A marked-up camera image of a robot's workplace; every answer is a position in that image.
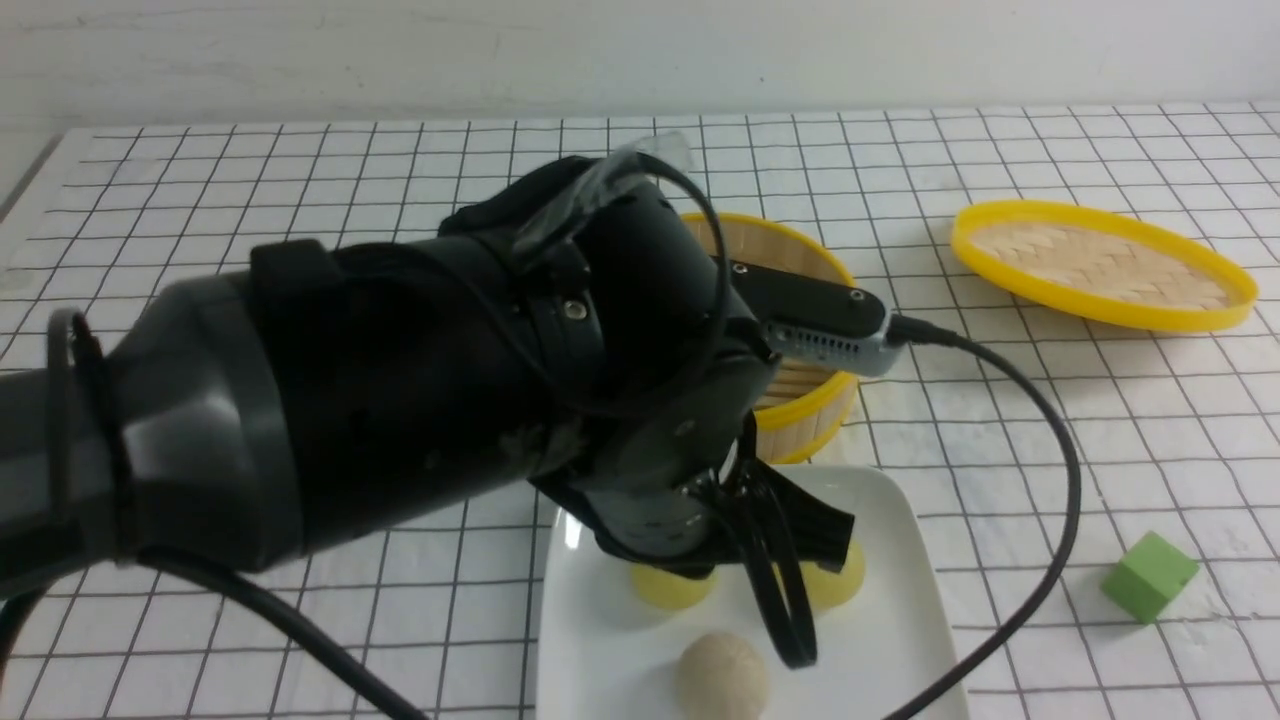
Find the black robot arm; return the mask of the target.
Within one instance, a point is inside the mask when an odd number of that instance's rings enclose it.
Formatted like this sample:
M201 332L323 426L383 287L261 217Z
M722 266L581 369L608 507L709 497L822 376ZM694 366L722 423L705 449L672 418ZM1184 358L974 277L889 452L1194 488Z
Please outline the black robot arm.
M570 156L430 240L256 247L119 345L3 378L3 597L160 550L259 573L526 482L622 559L732 562L681 489L819 318L716 265L649 179Z

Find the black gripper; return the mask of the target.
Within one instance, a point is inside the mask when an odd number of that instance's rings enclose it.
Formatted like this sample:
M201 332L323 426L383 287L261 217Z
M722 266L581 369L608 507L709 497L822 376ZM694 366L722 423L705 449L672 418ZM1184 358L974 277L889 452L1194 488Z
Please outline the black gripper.
M787 479L759 454L756 413L625 421L591 455L532 484L581 521L609 556L689 578L713 568L841 569L855 520Z

